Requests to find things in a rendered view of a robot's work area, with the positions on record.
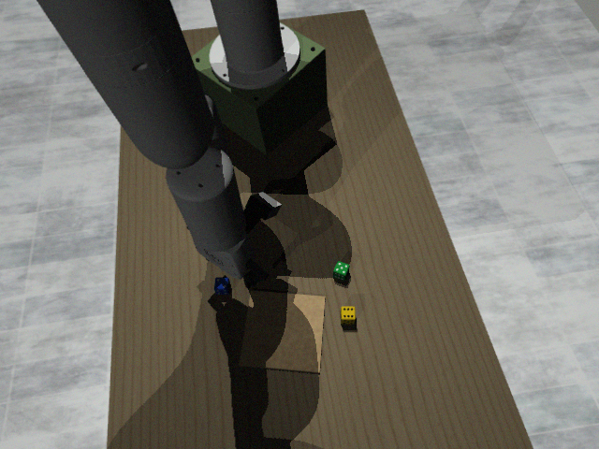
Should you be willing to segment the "yellow die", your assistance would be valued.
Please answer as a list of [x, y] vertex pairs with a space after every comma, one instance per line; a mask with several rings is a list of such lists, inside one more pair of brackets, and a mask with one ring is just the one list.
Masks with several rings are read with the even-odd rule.
[[355, 307], [341, 307], [341, 324], [353, 325], [356, 321]]

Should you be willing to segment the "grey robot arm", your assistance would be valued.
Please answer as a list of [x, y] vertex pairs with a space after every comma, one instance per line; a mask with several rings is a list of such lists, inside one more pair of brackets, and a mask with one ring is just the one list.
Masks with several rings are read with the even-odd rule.
[[[282, 204], [263, 192], [242, 208], [217, 107], [204, 94], [170, 0], [37, 2], [134, 145], [167, 168], [198, 246], [227, 250], [261, 218], [277, 215]], [[295, 69], [300, 44], [279, 22], [276, 0], [211, 3], [220, 35], [210, 63], [219, 80], [260, 89]]]

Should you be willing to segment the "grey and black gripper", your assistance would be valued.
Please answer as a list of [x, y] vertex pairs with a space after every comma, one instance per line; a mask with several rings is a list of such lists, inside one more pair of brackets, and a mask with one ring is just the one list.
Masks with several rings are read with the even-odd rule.
[[[197, 251], [206, 260], [211, 261], [235, 279], [240, 280], [244, 277], [244, 283], [248, 289], [252, 285], [255, 286], [257, 282], [264, 282], [269, 277], [269, 274], [256, 263], [256, 253], [246, 232], [236, 245], [220, 252], [205, 250], [198, 246], [194, 240], [193, 242]], [[248, 268], [250, 272], [247, 274]]]

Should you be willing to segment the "tan square mat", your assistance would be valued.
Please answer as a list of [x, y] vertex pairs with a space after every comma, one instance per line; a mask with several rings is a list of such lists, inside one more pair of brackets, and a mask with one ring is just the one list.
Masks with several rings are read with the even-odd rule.
[[239, 366], [320, 373], [325, 297], [251, 290]]

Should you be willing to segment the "green die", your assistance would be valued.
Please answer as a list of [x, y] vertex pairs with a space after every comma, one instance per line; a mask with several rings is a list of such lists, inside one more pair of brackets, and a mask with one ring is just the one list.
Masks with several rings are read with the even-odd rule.
[[349, 268], [350, 265], [337, 261], [337, 264], [333, 270], [333, 277], [345, 281], [349, 272]]

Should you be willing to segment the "blue die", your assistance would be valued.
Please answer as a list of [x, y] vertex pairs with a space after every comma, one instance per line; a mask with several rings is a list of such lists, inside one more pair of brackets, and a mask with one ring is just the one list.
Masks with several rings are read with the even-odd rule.
[[229, 295], [229, 278], [215, 278], [214, 291], [216, 295]]

